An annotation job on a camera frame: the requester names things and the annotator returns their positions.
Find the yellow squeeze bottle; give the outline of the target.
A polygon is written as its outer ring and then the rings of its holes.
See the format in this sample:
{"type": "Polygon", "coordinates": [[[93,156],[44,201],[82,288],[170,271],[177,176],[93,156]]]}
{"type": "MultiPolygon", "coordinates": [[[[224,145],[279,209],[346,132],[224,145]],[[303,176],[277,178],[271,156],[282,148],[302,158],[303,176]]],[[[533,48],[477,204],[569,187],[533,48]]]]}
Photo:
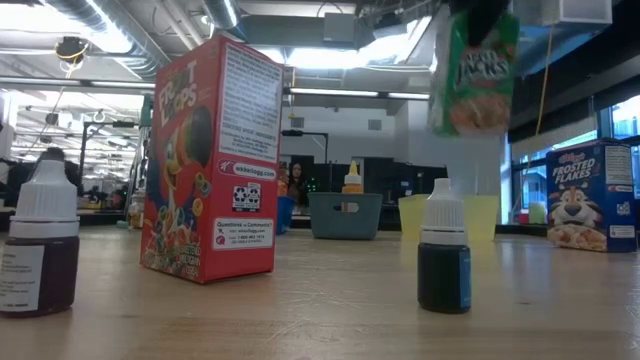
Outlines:
{"type": "MultiPolygon", "coordinates": [[[[342,187],[343,194],[362,194],[362,177],[358,170],[358,163],[351,161],[349,172],[344,176],[344,184],[342,187]]],[[[341,211],[346,213],[356,213],[359,210],[357,202],[346,201],[341,203],[341,211]]]]}

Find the blue Frosted Flakes cereal box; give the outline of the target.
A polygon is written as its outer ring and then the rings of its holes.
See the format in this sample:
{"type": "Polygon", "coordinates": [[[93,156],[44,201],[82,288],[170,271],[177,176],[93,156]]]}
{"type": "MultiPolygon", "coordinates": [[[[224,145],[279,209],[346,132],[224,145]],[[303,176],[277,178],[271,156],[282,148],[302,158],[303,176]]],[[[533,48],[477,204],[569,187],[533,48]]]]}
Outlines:
{"type": "Polygon", "coordinates": [[[597,139],[546,154],[547,239],[563,248],[638,250],[631,147],[597,139]]]}

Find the grey ceiling box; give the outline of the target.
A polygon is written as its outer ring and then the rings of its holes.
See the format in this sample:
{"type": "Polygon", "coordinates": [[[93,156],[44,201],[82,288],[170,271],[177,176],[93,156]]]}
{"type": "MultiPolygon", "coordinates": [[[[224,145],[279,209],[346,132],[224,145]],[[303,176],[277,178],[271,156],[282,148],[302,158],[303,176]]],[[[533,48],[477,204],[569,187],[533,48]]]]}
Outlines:
{"type": "Polygon", "coordinates": [[[345,13],[325,13],[323,40],[351,43],[355,38],[355,17],[345,13]]]}

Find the red Froot Loops cereal box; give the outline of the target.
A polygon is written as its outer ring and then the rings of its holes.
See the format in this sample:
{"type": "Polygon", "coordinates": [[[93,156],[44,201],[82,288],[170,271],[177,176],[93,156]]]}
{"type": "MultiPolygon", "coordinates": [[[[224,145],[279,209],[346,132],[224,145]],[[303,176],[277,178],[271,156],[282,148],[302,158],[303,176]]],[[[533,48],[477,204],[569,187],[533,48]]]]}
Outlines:
{"type": "Polygon", "coordinates": [[[157,73],[142,266],[197,283],[273,270],[282,80],[221,35],[157,73]]]}

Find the wide silver ventilation duct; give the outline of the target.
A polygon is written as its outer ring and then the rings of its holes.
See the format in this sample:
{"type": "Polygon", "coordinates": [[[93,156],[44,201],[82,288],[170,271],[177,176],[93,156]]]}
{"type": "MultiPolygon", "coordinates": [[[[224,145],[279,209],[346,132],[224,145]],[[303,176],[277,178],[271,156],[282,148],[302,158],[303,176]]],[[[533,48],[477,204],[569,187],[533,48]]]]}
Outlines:
{"type": "Polygon", "coordinates": [[[90,42],[145,81],[170,63],[169,57],[118,0],[43,0],[82,26],[90,42]]]}

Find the narrow silver ventilation duct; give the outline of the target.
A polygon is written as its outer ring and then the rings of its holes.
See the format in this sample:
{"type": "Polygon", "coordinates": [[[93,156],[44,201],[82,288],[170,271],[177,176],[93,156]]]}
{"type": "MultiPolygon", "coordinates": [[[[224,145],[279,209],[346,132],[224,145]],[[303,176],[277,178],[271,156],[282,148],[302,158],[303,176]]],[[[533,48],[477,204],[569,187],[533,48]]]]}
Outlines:
{"type": "Polygon", "coordinates": [[[241,20],[241,9],[237,0],[201,0],[207,15],[219,29],[236,27],[241,20]]]}

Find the green Apple Jacks cereal box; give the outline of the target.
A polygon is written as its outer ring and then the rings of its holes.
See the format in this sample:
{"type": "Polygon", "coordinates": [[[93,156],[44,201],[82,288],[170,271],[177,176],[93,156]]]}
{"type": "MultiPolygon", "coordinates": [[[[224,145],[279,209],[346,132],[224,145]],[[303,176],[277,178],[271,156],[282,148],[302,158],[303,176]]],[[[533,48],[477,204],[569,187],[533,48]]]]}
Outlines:
{"type": "Polygon", "coordinates": [[[519,20],[507,10],[470,46],[467,19],[449,15],[436,33],[429,128],[443,137],[499,136],[511,118],[519,20]]]}

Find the grey plastic bin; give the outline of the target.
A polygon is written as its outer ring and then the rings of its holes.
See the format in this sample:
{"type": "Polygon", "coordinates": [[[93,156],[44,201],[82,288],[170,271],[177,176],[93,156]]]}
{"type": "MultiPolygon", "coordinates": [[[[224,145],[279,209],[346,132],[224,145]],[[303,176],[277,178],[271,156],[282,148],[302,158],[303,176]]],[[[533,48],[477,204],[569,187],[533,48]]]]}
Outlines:
{"type": "Polygon", "coordinates": [[[311,231],[315,238],[375,238],[382,207],[380,194],[314,192],[308,195],[308,199],[311,231]]]}

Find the blue-label dropper bottle white cap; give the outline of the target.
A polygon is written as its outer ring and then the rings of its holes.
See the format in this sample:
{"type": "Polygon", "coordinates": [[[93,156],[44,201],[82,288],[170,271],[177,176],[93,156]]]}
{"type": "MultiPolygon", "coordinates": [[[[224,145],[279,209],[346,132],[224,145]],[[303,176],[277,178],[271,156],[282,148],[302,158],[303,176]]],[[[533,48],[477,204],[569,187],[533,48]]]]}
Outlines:
{"type": "Polygon", "coordinates": [[[448,178],[434,181],[425,201],[417,253],[417,299],[431,312],[462,314],[471,309],[471,250],[464,202],[448,178]]]}

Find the purple dropper bottle white cap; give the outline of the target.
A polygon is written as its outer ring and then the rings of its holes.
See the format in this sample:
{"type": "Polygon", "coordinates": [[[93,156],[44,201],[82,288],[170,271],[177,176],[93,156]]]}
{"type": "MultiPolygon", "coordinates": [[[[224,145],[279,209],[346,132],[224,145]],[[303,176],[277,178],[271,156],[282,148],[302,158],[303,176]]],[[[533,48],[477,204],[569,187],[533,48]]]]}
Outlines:
{"type": "Polygon", "coordinates": [[[59,160],[40,161],[21,186],[0,262],[0,315],[35,317],[74,303],[79,258],[77,188],[59,160]]]}

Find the white ceiling air unit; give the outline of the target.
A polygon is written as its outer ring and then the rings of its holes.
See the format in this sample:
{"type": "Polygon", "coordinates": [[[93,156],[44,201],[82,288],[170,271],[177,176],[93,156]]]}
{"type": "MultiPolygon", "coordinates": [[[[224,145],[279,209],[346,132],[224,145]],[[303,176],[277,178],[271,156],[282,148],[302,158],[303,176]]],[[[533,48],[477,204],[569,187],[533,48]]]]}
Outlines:
{"type": "Polygon", "coordinates": [[[609,25],[612,0],[513,0],[513,12],[527,25],[609,25]]]}

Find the blue plastic bin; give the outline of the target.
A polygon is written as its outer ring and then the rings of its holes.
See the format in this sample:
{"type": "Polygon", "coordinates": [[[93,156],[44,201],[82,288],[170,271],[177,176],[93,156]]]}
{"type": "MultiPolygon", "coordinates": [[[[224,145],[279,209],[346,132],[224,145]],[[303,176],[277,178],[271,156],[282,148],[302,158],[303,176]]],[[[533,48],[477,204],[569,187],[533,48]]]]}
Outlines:
{"type": "Polygon", "coordinates": [[[277,226],[276,234],[285,234],[292,221],[292,214],[295,208],[295,200],[289,196],[278,197],[277,226]]]}

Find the yellow plastic bin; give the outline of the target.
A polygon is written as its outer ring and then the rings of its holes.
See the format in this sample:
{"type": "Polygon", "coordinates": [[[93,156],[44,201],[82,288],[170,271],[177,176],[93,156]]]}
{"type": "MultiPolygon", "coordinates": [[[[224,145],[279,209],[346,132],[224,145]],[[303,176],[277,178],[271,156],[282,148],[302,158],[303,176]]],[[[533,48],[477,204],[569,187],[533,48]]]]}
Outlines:
{"type": "MultiPolygon", "coordinates": [[[[424,205],[429,194],[417,194],[398,200],[401,231],[404,240],[418,241],[424,205]]],[[[464,198],[465,227],[470,240],[492,241],[499,217],[499,199],[494,195],[473,195],[464,198]]]]}

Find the black stand frame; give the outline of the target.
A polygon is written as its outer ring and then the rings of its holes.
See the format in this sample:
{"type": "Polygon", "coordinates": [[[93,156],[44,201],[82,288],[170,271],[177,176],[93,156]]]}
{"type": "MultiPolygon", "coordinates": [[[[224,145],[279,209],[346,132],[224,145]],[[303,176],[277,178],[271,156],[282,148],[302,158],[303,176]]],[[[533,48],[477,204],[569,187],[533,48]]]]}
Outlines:
{"type": "Polygon", "coordinates": [[[131,118],[85,122],[78,155],[79,195],[102,202],[122,185],[131,185],[140,140],[131,118]]]}

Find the ceiling light strip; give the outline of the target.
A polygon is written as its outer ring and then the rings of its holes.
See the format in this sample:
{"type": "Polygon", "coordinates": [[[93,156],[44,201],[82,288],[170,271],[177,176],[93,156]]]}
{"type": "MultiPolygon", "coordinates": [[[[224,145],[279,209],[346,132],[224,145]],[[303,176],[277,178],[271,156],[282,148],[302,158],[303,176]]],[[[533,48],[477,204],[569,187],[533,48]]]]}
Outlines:
{"type": "Polygon", "coordinates": [[[155,85],[146,82],[106,81],[90,79],[58,79],[37,77],[0,76],[0,83],[11,85],[95,87],[125,90],[153,90],[155,85]]]}
{"type": "Polygon", "coordinates": [[[384,91],[344,90],[344,89],[315,89],[315,88],[298,88],[298,87],[285,88],[284,93],[290,94],[290,95],[377,98],[377,99],[415,100],[415,101],[427,101],[430,98],[430,95],[427,93],[384,92],[384,91]]]}

